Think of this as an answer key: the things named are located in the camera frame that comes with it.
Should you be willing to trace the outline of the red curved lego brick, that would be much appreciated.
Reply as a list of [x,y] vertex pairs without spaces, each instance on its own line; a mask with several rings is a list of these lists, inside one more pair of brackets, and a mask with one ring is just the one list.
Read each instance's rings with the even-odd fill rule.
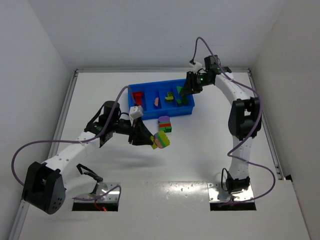
[[144,96],[144,93],[142,91],[133,92],[132,93],[134,98],[142,98]]

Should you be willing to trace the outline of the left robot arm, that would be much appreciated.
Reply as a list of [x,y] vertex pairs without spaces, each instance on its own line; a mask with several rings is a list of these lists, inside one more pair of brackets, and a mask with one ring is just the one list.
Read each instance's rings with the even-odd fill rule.
[[22,199],[52,215],[65,199],[97,202],[107,195],[102,191],[103,178],[82,164],[100,149],[113,134],[128,136],[133,146],[156,148],[154,135],[144,125],[140,106],[130,109],[130,119],[121,118],[119,103],[106,101],[87,123],[77,140],[42,163],[32,163],[24,181]]

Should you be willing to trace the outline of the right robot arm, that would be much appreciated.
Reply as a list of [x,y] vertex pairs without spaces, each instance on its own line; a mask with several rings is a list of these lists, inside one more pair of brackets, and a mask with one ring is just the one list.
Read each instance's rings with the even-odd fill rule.
[[186,81],[179,91],[180,96],[198,94],[203,87],[214,85],[231,105],[228,129],[233,139],[233,149],[227,155],[232,158],[226,171],[224,191],[231,193],[247,190],[250,185],[249,159],[253,139],[261,129],[259,117],[260,100],[249,96],[236,83],[229,67],[221,67],[213,56],[204,58],[205,66],[190,60],[191,71],[186,73]]

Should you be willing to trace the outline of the green yellow lego stack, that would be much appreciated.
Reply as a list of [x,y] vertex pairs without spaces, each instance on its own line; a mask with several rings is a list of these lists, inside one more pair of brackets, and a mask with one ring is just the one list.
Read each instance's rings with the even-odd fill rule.
[[152,141],[151,147],[153,149],[164,149],[171,144],[169,138],[167,137],[164,131],[159,131],[155,133],[150,137],[150,140]]

